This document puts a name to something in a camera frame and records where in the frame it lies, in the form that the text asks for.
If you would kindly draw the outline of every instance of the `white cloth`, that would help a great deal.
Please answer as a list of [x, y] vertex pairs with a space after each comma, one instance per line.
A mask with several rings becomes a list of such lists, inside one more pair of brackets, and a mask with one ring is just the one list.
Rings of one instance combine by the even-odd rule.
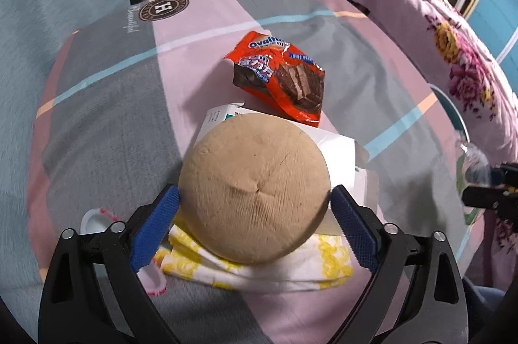
[[221, 259], [179, 226], [169, 232], [172, 250], [161, 247], [155, 261], [162, 271], [186, 280], [244, 292], [322, 290], [346, 282], [353, 268], [340, 236], [312, 235], [292, 253], [272, 263], [243, 266]]

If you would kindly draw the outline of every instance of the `orange snack bag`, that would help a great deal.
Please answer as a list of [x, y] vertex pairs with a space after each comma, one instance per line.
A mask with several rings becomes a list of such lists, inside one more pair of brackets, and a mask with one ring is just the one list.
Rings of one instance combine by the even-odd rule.
[[251, 31], [225, 58], [234, 63], [235, 86], [298, 122], [318, 127], [324, 70], [293, 44]]

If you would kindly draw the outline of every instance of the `white tissue box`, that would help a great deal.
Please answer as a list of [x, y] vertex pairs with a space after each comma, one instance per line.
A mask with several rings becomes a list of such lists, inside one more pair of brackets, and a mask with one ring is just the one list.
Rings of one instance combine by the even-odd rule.
[[[201, 125], [196, 142], [203, 138], [214, 126], [232, 116], [258, 113], [244, 108], [243, 105], [244, 103], [232, 103], [210, 109]], [[289, 120], [289, 122], [297, 125], [317, 144], [327, 164], [331, 187], [344, 185], [358, 205], [369, 207], [376, 214], [379, 182], [375, 172], [363, 168], [369, 158], [367, 151], [352, 138], [292, 120]], [[315, 233], [322, 235], [343, 234], [331, 212], [331, 205]]]

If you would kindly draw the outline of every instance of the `printed logo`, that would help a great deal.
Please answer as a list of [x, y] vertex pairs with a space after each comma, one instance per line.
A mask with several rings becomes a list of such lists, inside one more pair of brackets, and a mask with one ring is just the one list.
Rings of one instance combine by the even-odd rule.
[[270, 59], [268, 57], [258, 55], [243, 57], [241, 60], [239, 60], [237, 65], [242, 66], [243, 68], [251, 69], [255, 72], [261, 81], [267, 83], [270, 81], [271, 76], [274, 74], [273, 69], [268, 66], [269, 62]]
[[281, 39], [278, 39], [277, 37], [263, 37], [262, 40], [256, 40], [256, 41], [253, 41], [251, 43], [248, 44], [248, 47], [249, 48], [262, 48], [262, 47], [272, 47], [272, 46], [276, 46], [280, 49], [283, 49], [287, 46], [289, 46], [289, 43], [287, 43], [286, 41], [283, 41]]
[[296, 54], [296, 53], [290, 53], [289, 54], [289, 57], [292, 58], [292, 59], [295, 59], [295, 60], [303, 60], [305, 61], [306, 63], [309, 63], [309, 64], [313, 64], [313, 59], [310, 58], [309, 56], [306, 56], [306, 55], [299, 55], [299, 54]]
[[137, 12], [141, 7], [139, 5], [133, 5], [128, 8], [128, 25], [124, 26], [127, 32], [139, 32], [139, 25], [135, 20], [134, 13]]
[[189, 0], [152, 0], [139, 12], [142, 21], [158, 21], [179, 14], [189, 4]]

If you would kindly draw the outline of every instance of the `pink floral blanket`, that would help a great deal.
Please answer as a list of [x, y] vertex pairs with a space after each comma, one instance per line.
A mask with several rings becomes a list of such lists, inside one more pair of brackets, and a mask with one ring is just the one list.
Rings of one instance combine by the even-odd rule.
[[516, 95], [502, 69], [447, 0], [351, 0], [450, 95], [492, 164], [518, 160]]

